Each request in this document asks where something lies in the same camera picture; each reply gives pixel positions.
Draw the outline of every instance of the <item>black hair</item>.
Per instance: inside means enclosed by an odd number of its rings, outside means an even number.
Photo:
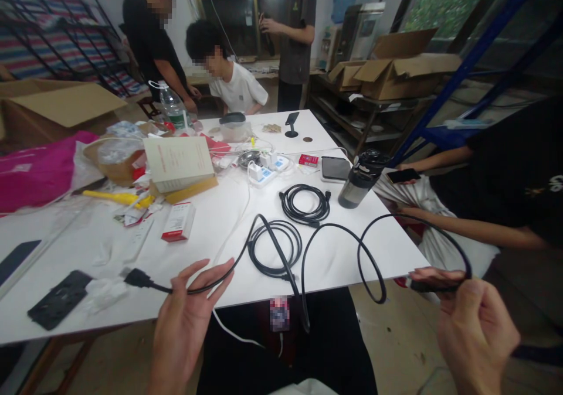
[[[215,46],[221,48],[223,58],[228,53],[219,29],[209,20],[197,20],[191,23],[186,31],[186,50],[194,61],[203,61],[206,56],[215,54]]]

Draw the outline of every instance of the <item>striped fabric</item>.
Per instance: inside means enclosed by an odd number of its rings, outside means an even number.
[[[92,17],[80,0],[65,0],[67,6],[72,10],[76,19]],[[68,13],[61,0],[36,0],[16,2],[19,11],[29,21],[36,23],[39,16],[56,15],[61,16],[69,23],[72,23],[72,16]],[[28,8],[32,15],[26,14],[24,7]],[[115,65],[118,62],[116,56],[108,46],[102,31],[88,28],[87,36],[80,29],[69,29],[68,33],[55,29],[49,32],[43,32],[42,36],[51,46],[58,52],[59,56],[75,71],[86,72],[91,71],[94,64],[98,69],[105,69],[108,64]],[[40,58],[49,65],[53,70],[57,71],[65,79],[72,80],[72,75],[67,71],[64,63],[51,51],[45,41],[32,29],[17,29],[18,34],[33,47]],[[10,29],[2,27],[0,23],[0,63],[3,64],[14,76],[19,79],[28,79],[31,77],[49,79],[53,78],[50,71],[20,43]],[[119,97],[127,97],[127,93],[123,86],[128,90],[129,94],[135,95],[148,90],[145,84],[138,83],[125,70],[117,70],[115,73],[107,73],[102,75],[103,81],[94,75],[89,75],[83,81],[93,81],[103,86],[109,86]]]

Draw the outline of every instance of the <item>small red box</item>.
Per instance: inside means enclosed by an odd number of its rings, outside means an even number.
[[[317,165],[318,165],[318,157],[309,156],[309,155],[301,155],[301,157],[299,158],[299,163],[301,165],[307,165],[307,166],[312,166],[313,168],[316,168]]]

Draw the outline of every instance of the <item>pink bag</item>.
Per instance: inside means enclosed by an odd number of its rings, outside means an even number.
[[[44,205],[70,190],[76,142],[88,144],[98,138],[79,131],[50,145],[0,158],[0,212]]]

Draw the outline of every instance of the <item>gray shirt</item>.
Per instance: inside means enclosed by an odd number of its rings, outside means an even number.
[[[280,22],[294,29],[315,25],[317,0],[287,0]],[[289,84],[305,84],[309,80],[311,45],[281,36],[280,80]]]

